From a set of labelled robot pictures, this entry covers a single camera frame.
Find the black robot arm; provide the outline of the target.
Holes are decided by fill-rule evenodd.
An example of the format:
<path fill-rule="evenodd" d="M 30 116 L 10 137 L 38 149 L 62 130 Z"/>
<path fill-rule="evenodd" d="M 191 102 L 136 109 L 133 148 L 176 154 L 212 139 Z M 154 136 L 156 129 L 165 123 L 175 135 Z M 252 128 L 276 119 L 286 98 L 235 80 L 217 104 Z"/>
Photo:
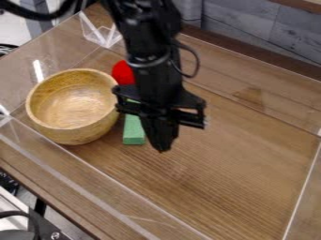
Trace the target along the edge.
<path fill-rule="evenodd" d="M 102 0 L 126 45 L 134 83 L 113 88 L 117 110 L 140 117 L 158 152 L 172 149 L 183 126 L 203 128 L 207 100 L 189 92 L 184 80 L 197 76 L 181 65 L 183 17 L 172 0 Z"/>

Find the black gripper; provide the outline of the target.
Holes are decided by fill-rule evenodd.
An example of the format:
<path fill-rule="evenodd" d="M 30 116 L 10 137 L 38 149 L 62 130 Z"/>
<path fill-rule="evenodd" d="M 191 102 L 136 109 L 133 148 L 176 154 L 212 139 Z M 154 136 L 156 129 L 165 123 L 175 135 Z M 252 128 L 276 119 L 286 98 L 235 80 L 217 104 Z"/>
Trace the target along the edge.
<path fill-rule="evenodd" d="M 183 76 L 172 65 L 130 65 L 130 68 L 136 84 L 118 84 L 112 90 L 117 109 L 140 116 L 150 144 L 162 153 L 172 150 L 180 125 L 205 127 L 207 100 L 185 88 Z"/>

